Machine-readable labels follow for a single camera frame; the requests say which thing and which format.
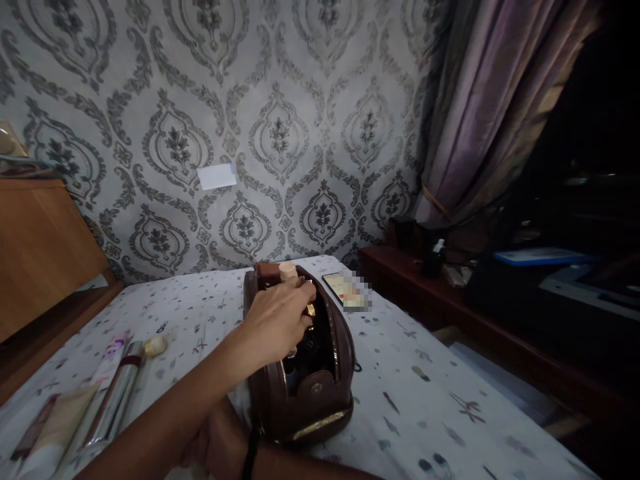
small bottle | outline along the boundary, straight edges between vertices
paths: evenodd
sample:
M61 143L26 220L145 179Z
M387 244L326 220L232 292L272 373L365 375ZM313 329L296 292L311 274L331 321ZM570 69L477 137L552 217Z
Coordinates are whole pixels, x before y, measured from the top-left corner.
M445 240L440 239L432 250L425 254L422 264L422 274L428 278L438 278L445 262Z

patterned bedsheet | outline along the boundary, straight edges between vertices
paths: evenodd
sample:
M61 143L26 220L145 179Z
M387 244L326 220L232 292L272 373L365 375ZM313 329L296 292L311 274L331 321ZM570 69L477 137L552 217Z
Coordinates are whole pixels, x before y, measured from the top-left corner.
M318 278L345 269L326 255L296 262ZM0 409L0 457L10 456L50 394L72 391L92 376L115 333L129 329L134 339L146 340L162 332L169 347L142 368L125 417L130 423L240 324L245 271L123 290ZM359 366L353 418L314 447L315 456L386 479L597 478L396 305L374 293L370 312L345 317ZM246 417L246 383L230 397ZM72 478L97 454L73 448L86 428L79 428L55 478ZM176 469L169 477L191 478L191 471Z

lip gloss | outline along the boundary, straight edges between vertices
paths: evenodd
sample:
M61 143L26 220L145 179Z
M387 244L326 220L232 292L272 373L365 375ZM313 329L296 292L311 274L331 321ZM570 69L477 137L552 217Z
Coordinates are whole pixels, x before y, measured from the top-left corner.
M133 385L142 363L143 353L144 346L141 341L129 344L91 424L85 439L85 447L90 447L101 441L110 441L117 435L127 402L133 392Z

damask wallpaper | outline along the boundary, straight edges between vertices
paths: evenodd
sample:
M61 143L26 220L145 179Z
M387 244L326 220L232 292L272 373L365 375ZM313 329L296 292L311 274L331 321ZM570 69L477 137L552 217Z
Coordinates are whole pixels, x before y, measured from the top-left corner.
M0 117L129 283L353 265L415 200L452 2L0 0Z

wooden shelf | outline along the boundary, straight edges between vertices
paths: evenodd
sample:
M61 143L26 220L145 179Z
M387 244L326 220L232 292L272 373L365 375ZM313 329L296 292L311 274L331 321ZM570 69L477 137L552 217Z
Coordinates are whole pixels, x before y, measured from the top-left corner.
M590 418L606 419L626 404L624 398L562 363L512 331L469 308L460 290L444 278L429 279L410 255L386 245L360 250L362 270L374 290L409 312L429 330L455 325L462 332L502 360L526 371L537 385Z
M121 281L72 293L0 344L0 405L122 290Z

